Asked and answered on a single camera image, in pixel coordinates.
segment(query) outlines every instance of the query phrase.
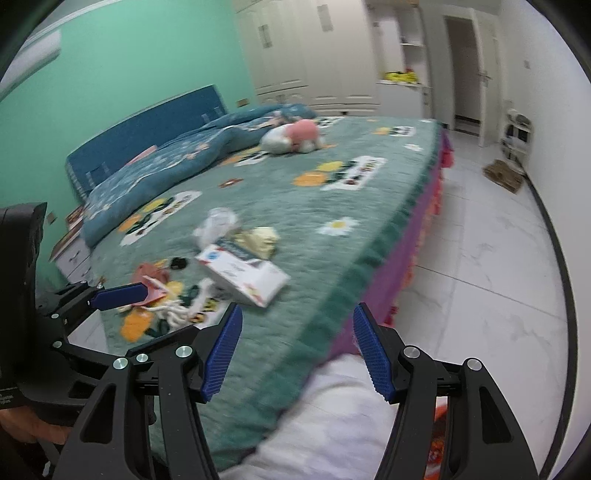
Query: green wall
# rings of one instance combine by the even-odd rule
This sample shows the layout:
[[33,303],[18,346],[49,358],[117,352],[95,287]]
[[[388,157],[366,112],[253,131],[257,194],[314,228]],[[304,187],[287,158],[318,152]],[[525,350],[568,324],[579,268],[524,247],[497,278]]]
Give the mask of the green wall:
[[60,27],[61,54],[0,101],[0,206],[47,201],[38,273],[77,205],[67,155],[147,106],[214,84],[228,108],[256,101],[230,0],[122,0]]

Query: doorway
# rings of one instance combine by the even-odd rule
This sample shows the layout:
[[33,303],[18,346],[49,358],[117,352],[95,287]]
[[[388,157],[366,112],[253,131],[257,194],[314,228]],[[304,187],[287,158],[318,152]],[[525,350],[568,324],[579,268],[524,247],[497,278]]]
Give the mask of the doorway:
[[447,35],[452,52],[454,84],[454,129],[480,136],[482,105],[478,45],[472,20],[446,17]]

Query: wardrobe door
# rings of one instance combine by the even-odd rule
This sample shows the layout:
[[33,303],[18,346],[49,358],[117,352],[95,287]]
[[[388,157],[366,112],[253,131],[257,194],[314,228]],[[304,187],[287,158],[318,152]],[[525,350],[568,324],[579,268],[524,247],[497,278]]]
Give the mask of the wardrobe door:
[[308,85],[300,36],[294,25],[294,3],[298,0],[271,0],[261,7],[261,17],[269,25],[271,53],[280,90]]
[[242,51],[257,95],[278,89],[270,26],[261,15],[267,3],[259,2],[236,15]]
[[379,103],[378,70],[365,3],[362,0],[317,0],[317,3],[327,5],[335,25],[342,103]]
[[310,105],[343,103],[339,56],[343,55],[327,0],[295,0],[295,28],[306,65]]

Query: stuffed animal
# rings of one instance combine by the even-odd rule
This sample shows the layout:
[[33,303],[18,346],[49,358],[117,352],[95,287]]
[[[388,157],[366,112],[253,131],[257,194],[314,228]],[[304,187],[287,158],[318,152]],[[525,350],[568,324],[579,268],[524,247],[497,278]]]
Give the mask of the stuffed animal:
[[298,120],[268,131],[261,139],[261,149],[274,155],[289,152],[309,153],[322,148],[320,130],[312,120]]

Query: plastic bag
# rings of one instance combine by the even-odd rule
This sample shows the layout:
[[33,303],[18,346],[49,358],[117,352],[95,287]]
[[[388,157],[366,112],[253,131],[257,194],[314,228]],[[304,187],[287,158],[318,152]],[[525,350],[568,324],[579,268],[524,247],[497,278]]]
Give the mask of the plastic bag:
[[197,246],[203,250],[208,245],[228,233],[238,230],[240,220],[229,208],[214,208],[209,210],[205,221],[193,231]]

